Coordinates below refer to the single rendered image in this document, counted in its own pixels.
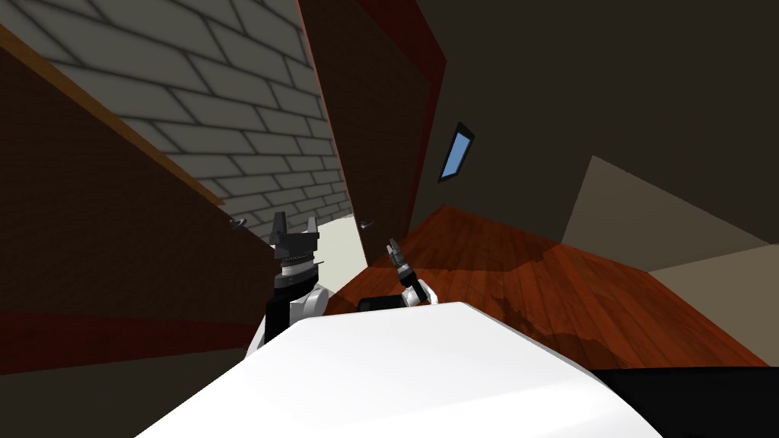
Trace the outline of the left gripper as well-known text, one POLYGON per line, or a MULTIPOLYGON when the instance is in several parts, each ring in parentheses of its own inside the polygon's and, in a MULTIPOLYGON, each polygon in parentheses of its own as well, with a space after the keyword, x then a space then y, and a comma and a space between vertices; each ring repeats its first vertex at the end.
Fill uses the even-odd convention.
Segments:
POLYGON ((312 256, 317 251, 320 233, 315 217, 310 217, 307 221, 305 233, 287 231, 286 213, 275 212, 270 232, 270 244, 274 248, 275 259, 287 260, 312 256))

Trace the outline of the blue window with black frame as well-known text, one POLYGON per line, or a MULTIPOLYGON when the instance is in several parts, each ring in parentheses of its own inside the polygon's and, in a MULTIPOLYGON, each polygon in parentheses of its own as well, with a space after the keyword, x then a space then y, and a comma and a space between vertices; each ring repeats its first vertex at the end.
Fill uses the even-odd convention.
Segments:
POLYGON ((459 174, 474 140, 475 133, 462 122, 458 122, 440 177, 437 178, 438 183, 452 179, 459 174))

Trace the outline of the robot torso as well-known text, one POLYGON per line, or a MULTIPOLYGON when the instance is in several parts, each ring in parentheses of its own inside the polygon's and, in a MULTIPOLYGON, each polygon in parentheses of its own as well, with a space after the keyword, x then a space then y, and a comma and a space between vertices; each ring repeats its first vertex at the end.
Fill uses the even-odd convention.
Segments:
POLYGON ((138 438, 661 438, 575 362, 464 303, 303 319, 138 438))

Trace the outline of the dark brown door leaf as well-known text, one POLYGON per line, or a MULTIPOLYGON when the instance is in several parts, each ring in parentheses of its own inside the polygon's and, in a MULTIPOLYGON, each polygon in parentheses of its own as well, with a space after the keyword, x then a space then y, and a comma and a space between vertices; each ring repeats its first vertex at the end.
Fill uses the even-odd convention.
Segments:
POLYGON ((358 0, 297 0, 368 265, 406 236, 430 84, 358 0))
POLYGON ((245 347, 278 272, 216 196, 0 25, 0 375, 245 347))

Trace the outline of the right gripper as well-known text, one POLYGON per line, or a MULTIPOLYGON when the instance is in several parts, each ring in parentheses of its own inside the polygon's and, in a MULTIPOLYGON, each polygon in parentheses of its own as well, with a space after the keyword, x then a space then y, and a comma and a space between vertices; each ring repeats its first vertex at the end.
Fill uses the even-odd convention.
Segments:
POLYGON ((394 259, 394 265, 399 274, 412 269, 410 264, 406 261, 400 245, 396 242, 395 239, 391 239, 391 243, 386 246, 386 250, 389 254, 389 257, 394 259))

